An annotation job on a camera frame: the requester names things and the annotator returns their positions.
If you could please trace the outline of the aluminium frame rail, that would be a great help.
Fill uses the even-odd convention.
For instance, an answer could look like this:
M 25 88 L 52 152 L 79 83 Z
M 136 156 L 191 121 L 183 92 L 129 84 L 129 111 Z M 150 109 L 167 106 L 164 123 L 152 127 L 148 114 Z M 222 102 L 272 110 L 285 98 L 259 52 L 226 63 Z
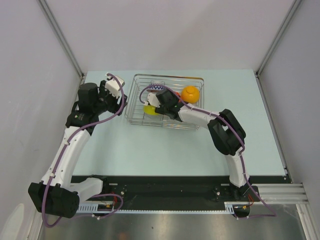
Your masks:
M 307 204 L 302 183 L 257 184 L 260 197 L 267 204 Z

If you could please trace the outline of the aluminium corner post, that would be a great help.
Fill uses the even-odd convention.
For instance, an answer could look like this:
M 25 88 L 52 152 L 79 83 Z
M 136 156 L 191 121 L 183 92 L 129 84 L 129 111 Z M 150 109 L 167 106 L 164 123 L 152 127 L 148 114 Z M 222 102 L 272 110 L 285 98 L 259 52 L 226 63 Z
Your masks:
M 268 47 L 261 63 L 259 64 L 257 70 L 255 71 L 255 75 L 259 78 L 262 72 L 264 71 L 265 67 L 267 66 L 268 62 L 272 58 L 273 54 L 275 53 L 278 45 L 280 44 L 282 38 L 285 36 L 285 33 L 289 29 L 294 17 L 296 16 L 299 8 L 304 3 L 304 0 L 294 0 L 286 13 L 280 27 L 278 28 L 274 38 L 271 41 L 270 46 Z
M 82 80 L 84 77 L 84 73 L 81 70 L 81 67 L 72 51 L 72 48 L 70 47 L 63 31 L 61 30 L 61 27 L 51 10 L 48 2 L 46 0 L 37 0 L 36 1 L 43 12 L 44 17 L 46 18 L 48 24 L 50 25 L 55 37 L 57 38 L 62 50 L 64 51 L 66 57 L 70 61 L 73 69 L 75 70 L 76 74 L 78 75 L 79 79 Z

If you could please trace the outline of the right aluminium corner post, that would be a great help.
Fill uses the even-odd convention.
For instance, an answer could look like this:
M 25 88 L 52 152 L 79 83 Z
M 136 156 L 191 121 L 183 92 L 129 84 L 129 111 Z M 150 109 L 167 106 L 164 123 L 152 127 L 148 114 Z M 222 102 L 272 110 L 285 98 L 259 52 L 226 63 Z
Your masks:
M 280 27 L 278 28 L 274 38 L 271 41 L 270 46 L 268 47 L 261 63 L 259 64 L 257 70 L 255 71 L 255 75 L 259 78 L 262 72 L 264 71 L 265 67 L 267 66 L 268 62 L 272 58 L 273 54 L 275 53 L 278 45 L 280 44 L 282 38 L 285 36 L 285 33 L 289 29 L 294 17 L 296 16 L 299 8 L 304 3 L 304 0 L 294 0 L 286 13 Z

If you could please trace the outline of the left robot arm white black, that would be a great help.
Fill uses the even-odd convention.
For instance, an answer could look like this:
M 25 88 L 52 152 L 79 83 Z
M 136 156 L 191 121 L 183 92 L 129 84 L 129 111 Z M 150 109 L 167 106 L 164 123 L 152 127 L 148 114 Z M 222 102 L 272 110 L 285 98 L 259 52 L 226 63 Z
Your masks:
M 99 116 L 105 112 L 113 118 L 122 114 L 128 98 L 124 85 L 123 79 L 108 74 L 100 84 L 87 82 L 79 87 L 78 100 L 67 117 L 64 136 L 52 164 L 40 182 L 32 182 L 28 188 L 36 210 L 43 216 L 70 219 L 80 203 L 93 196 L 100 200 L 110 196 L 111 188 L 99 176 L 90 176 L 75 185 L 71 180 L 83 148 L 95 126 L 102 123 Z

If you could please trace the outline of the left aluminium corner post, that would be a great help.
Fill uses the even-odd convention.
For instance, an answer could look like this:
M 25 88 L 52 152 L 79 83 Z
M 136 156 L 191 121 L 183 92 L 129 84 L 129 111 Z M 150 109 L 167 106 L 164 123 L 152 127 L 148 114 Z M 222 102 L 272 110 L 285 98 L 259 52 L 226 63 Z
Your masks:
M 84 77 L 84 73 L 81 70 L 81 67 L 72 51 L 72 48 L 70 47 L 63 31 L 61 30 L 61 27 L 51 10 L 48 2 L 46 0 L 37 0 L 36 1 L 43 12 L 44 17 L 46 18 L 48 24 L 50 25 L 55 37 L 57 38 L 62 50 L 64 51 L 66 57 L 70 61 L 73 69 L 75 70 L 76 74 L 78 75 L 79 79 L 82 80 Z

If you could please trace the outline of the orange yellow bowl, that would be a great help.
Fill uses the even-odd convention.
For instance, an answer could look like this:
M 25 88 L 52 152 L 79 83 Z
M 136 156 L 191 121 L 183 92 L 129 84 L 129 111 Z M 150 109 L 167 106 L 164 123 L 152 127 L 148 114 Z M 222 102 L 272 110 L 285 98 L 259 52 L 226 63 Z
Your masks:
M 183 88 L 180 96 L 183 101 L 195 104 L 200 99 L 200 91 L 195 86 L 188 85 Z

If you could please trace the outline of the red patterned blue zigzag bowl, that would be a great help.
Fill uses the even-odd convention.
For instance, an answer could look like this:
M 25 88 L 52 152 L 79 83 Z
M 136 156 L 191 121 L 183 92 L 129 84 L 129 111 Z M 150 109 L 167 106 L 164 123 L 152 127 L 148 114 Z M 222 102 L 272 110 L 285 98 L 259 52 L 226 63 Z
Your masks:
M 148 85 L 148 88 L 146 89 L 146 91 L 148 93 L 158 93 L 162 90 L 165 89 L 165 85 L 164 84 L 156 84 L 156 83 L 151 83 Z

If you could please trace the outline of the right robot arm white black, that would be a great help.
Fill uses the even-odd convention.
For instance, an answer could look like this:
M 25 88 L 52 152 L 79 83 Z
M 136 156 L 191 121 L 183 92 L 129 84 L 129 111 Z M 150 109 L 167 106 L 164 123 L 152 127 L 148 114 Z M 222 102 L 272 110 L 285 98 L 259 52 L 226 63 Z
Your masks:
M 250 176 L 246 172 L 243 158 L 246 133 L 230 110 L 209 112 L 183 101 L 169 89 L 149 93 L 147 101 L 158 114 L 207 129 L 215 148 L 225 156 L 231 196 L 237 201 L 248 196 Z

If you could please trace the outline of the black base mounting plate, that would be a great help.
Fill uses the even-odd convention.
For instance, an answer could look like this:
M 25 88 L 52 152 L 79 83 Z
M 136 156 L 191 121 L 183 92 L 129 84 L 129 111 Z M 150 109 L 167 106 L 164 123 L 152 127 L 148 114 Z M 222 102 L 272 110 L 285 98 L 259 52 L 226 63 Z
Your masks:
M 249 187 L 242 190 L 231 185 L 228 176 L 106 176 L 102 193 L 123 198 L 116 206 L 127 211 L 217 211 L 225 202 L 245 203 Z

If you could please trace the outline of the yellow green bowl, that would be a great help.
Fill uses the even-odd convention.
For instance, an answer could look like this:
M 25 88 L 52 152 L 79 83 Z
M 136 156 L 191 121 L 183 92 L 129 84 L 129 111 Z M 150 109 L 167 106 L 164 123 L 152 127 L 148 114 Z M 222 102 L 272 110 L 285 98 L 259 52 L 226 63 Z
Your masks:
M 150 116 L 158 116 L 159 113 L 156 112 L 156 107 L 153 105 L 144 105 L 143 112 Z

